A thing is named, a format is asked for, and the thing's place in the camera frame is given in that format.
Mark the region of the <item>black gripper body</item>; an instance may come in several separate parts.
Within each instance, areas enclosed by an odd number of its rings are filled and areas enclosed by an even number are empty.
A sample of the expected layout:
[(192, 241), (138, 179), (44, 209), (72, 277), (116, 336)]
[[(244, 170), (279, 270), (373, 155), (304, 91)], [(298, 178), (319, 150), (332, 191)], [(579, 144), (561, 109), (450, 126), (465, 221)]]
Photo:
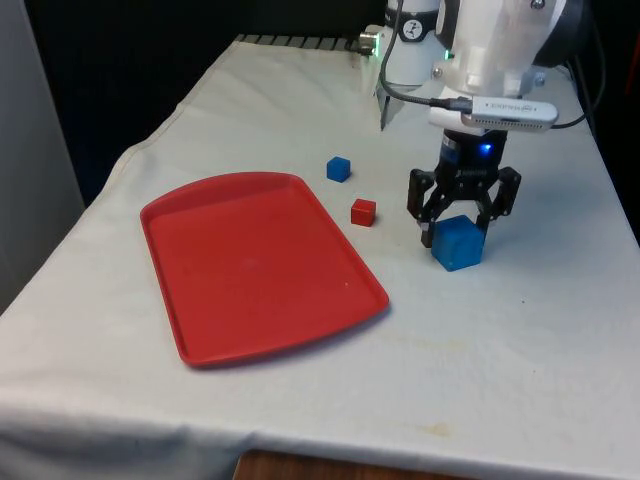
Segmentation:
[(480, 198), (498, 180), (507, 132), (481, 136), (445, 130), (435, 170), (436, 187), (451, 198)]

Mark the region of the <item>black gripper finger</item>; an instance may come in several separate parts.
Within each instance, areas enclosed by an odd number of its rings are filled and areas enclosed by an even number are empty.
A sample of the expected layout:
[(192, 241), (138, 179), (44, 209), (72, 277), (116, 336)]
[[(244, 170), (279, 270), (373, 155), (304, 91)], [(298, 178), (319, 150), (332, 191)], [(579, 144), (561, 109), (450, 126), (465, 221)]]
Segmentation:
[(432, 247), (436, 220), (452, 203), (452, 187), (443, 180), (438, 169), (413, 169), (410, 172), (407, 210), (422, 229), (421, 242), (425, 248)]
[(483, 183), (475, 200), (478, 208), (475, 225), (484, 235), (492, 221), (511, 214), (520, 183), (521, 175), (511, 167), (499, 169)]

